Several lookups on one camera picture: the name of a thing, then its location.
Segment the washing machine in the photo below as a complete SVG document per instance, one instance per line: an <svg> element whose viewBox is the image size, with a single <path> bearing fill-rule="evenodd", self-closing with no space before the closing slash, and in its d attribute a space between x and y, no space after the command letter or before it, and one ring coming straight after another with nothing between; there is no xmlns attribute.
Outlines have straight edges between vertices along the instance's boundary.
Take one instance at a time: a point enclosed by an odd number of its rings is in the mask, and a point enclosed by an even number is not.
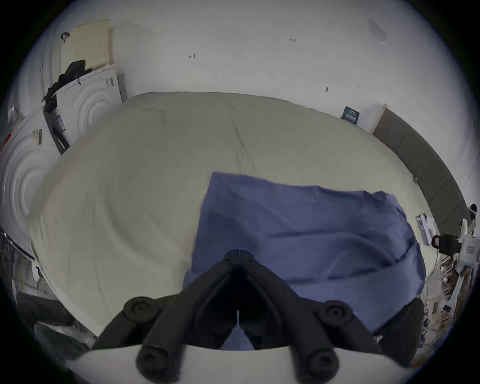
<svg viewBox="0 0 480 384"><path fill-rule="evenodd" d="M32 258L28 214L48 171L60 158L41 108L25 118L0 152L0 227L21 254Z"/></svg>
<svg viewBox="0 0 480 384"><path fill-rule="evenodd" d="M72 145L92 124L121 103L115 65L100 68L72 81L57 91L62 134Z"/></svg>

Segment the wall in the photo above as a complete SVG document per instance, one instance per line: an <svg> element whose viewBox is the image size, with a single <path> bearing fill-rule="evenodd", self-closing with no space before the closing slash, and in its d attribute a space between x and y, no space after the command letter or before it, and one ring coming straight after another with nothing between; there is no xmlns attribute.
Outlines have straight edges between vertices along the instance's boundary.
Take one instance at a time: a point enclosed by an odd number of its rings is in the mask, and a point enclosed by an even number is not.
<svg viewBox="0 0 480 384"><path fill-rule="evenodd" d="M246 93L337 117L348 105L365 130L385 103L437 151L467 204L480 203L477 105L447 47L403 1L78 1L46 32L44 87L60 74L60 34L103 18L128 97Z"/></svg>

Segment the bed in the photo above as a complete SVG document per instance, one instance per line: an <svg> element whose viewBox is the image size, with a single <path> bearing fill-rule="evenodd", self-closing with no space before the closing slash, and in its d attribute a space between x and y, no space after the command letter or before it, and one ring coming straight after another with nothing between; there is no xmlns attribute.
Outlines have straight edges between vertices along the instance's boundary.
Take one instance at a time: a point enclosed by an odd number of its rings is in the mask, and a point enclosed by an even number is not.
<svg viewBox="0 0 480 384"><path fill-rule="evenodd" d="M431 215L401 160L356 126L267 97L149 93L94 124L50 170L28 219L40 270L99 335L136 296L178 293L212 172L290 185L385 191Z"/></svg>

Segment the blue towel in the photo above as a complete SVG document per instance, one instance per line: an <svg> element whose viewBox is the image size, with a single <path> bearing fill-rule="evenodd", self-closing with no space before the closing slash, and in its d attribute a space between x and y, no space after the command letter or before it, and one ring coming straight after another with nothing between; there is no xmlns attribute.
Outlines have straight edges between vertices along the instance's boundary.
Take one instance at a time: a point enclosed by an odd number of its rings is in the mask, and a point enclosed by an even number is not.
<svg viewBox="0 0 480 384"><path fill-rule="evenodd" d="M295 187L213 173L200 215L188 286L232 249L300 296L341 300L374 332L422 290L425 264L405 212L385 192ZM224 349L252 349L238 328Z"/></svg>

